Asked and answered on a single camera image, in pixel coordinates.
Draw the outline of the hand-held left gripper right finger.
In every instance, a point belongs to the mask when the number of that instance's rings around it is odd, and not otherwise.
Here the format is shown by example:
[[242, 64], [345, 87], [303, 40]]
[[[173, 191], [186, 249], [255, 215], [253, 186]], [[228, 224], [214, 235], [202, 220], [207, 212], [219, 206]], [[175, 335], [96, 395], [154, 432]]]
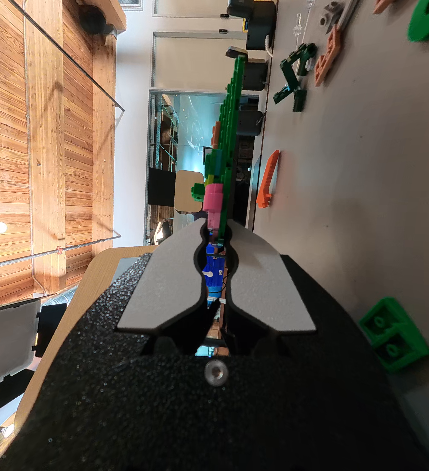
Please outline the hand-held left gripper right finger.
[[283, 338], [315, 334], [308, 312], [280, 253], [259, 235], [228, 220], [226, 328], [230, 354], [286, 354]]

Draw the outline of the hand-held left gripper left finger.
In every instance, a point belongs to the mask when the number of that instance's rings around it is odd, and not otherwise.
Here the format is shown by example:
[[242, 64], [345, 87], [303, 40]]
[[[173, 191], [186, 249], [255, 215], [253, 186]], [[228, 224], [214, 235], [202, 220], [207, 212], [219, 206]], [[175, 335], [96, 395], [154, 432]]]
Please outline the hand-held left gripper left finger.
[[118, 331], [171, 338], [195, 354], [209, 331], [206, 219], [175, 232], [151, 254], [118, 323]]

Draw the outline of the round green lego build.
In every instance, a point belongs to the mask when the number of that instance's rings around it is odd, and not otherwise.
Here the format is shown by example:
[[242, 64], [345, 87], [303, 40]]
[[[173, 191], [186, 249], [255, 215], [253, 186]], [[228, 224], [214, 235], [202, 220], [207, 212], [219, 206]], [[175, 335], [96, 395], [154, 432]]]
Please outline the round green lego build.
[[193, 199], [201, 202], [202, 210], [207, 213], [210, 243], [218, 247], [223, 247], [225, 240], [231, 180], [235, 167], [238, 110], [246, 62], [246, 56], [235, 59], [233, 76], [220, 107], [219, 119], [213, 127], [212, 150], [205, 158], [204, 183], [195, 183], [191, 188]]

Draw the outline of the dark green lego assembly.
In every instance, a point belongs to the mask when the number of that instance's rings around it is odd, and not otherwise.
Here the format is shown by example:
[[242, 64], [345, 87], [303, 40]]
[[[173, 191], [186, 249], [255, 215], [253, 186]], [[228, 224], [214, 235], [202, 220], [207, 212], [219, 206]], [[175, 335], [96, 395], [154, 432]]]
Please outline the dark green lego assembly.
[[284, 100], [298, 88], [301, 87], [298, 77], [307, 75], [307, 62], [314, 59], [317, 54], [317, 46], [314, 43], [300, 44], [299, 48], [292, 52], [286, 59], [280, 63], [280, 69], [286, 80], [285, 86], [273, 96], [274, 103], [277, 104]]

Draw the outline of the grey lego connector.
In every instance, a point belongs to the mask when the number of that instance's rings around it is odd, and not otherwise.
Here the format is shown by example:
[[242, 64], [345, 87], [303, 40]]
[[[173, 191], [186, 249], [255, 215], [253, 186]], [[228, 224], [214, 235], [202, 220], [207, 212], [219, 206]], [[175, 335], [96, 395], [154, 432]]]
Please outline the grey lego connector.
[[321, 28], [333, 27], [339, 20], [342, 11], [343, 4], [341, 2], [331, 1], [322, 9], [321, 16], [319, 18], [319, 26]]

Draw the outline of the grey lego axle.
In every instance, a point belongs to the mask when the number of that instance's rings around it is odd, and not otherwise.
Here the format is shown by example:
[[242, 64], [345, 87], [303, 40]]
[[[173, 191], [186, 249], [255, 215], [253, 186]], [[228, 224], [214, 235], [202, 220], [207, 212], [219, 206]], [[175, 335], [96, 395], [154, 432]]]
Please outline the grey lego axle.
[[356, 7], [359, 5], [360, 0], [343, 0], [341, 1], [343, 4], [343, 9], [341, 12], [341, 16], [337, 22], [337, 31], [344, 32], [347, 28]]

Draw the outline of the green round lego tile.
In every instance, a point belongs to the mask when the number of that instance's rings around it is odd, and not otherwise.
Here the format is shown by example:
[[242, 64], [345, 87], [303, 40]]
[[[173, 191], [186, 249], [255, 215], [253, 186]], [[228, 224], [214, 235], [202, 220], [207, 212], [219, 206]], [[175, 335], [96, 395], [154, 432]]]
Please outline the green round lego tile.
[[429, 39], [429, 0], [418, 1], [408, 26], [407, 38], [411, 42]]

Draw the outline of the pale blue instruction page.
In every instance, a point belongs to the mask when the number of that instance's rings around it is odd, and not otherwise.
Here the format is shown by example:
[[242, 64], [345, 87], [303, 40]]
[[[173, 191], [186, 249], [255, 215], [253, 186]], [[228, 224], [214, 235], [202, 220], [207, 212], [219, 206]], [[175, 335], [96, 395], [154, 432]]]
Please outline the pale blue instruction page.
[[126, 271], [130, 271], [131, 273], [134, 272], [133, 266], [136, 265], [136, 268], [139, 265], [139, 260], [141, 256], [138, 257], [125, 257], [121, 258], [118, 261], [116, 270], [114, 272], [111, 284], [113, 284], [119, 277], [121, 277]]

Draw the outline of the black desk mat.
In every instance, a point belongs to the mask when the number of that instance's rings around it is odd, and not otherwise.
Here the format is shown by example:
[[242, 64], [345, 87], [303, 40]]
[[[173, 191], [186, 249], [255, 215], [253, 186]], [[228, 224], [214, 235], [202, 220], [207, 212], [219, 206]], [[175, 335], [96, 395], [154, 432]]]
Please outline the black desk mat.
[[254, 221], [255, 221], [256, 208], [257, 208], [256, 199], [258, 195], [258, 187], [260, 184], [261, 161], [262, 161], [262, 155], [260, 154], [257, 160], [253, 162], [252, 170], [251, 170], [246, 228], [252, 232], [254, 230]]

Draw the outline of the orange brick separator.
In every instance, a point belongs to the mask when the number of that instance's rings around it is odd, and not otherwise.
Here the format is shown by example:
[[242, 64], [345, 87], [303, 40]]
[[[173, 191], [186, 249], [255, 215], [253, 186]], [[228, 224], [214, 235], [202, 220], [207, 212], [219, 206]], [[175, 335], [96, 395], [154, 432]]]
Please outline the orange brick separator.
[[262, 177], [262, 181], [260, 183], [258, 194], [256, 198], [256, 204], [259, 209], [265, 209], [270, 205], [270, 201], [272, 198], [272, 193], [270, 191], [270, 185], [274, 176], [274, 172], [276, 169], [276, 165], [278, 163], [278, 159], [281, 155], [280, 150], [275, 150], [266, 162], [266, 166], [264, 169], [264, 174]]

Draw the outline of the black battery charger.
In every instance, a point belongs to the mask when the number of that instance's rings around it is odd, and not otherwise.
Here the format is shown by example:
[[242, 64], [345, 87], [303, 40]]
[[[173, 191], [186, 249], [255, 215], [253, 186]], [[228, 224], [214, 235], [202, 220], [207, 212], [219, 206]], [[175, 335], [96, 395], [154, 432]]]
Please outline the black battery charger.
[[276, 3], [263, 0], [230, 0], [227, 14], [248, 18], [246, 49], [265, 51], [274, 38], [276, 28]]
[[236, 134], [242, 137], [257, 137], [261, 134], [266, 113], [253, 109], [240, 109], [237, 114]]
[[268, 63], [261, 58], [249, 58], [248, 51], [229, 46], [226, 54], [227, 57], [236, 59], [239, 56], [246, 60], [244, 66], [242, 89], [244, 91], [262, 91], [267, 83]]

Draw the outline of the grey panel light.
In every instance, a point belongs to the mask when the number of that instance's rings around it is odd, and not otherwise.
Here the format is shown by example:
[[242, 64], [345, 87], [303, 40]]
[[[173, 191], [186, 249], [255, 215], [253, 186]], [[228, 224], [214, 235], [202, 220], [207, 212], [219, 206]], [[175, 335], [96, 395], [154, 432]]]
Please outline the grey panel light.
[[19, 398], [55, 333], [69, 301], [38, 298], [0, 306], [0, 409]]

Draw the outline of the white door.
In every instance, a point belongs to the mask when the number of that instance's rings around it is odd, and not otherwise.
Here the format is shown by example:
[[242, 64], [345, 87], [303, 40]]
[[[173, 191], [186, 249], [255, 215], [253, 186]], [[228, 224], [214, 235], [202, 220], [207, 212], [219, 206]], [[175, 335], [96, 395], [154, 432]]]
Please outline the white door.
[[152, 87], [224, 93], [234, 68], [229, 46], [244, 49], [241, 32], [154, 32]]
[[155, 0], [154, 15], [176, 18], [219, 18], [227, 13], [228, 0]]

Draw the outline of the black ceiling rod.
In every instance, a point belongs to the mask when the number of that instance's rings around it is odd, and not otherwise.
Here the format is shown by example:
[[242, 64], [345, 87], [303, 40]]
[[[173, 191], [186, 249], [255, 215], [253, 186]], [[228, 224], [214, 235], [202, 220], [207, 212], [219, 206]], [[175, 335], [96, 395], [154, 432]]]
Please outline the black ceiling rod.
[[34, 26], [53, 46], [55, 46], [62, 54], [65, 56], [86, 78], [88, 78], [93, 85], [95, 85], [111, 102], [121, 110], [121, 115], [124, 114], [125, 109], [78, 63], [72, 56], [63, 49], [63, 47], [54, 40], [16, 1], [9, 0], [9, 3], [17, 9], [17, 11], [23, 15], [23, 17], [29, 21], [29, 23]]

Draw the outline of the silver air duct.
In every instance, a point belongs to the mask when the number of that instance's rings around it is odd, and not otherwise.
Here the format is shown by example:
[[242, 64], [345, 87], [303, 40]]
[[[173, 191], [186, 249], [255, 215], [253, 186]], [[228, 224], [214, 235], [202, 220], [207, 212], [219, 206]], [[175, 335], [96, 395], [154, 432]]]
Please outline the silver air duct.
[[77, 288], [78, 284], [74, 284], [67, 286], [54, 294], [43, 296], [40, 298], [41, 306], [44, 307], [59, 304], [66, 304], [68, 306], [74, 297]]

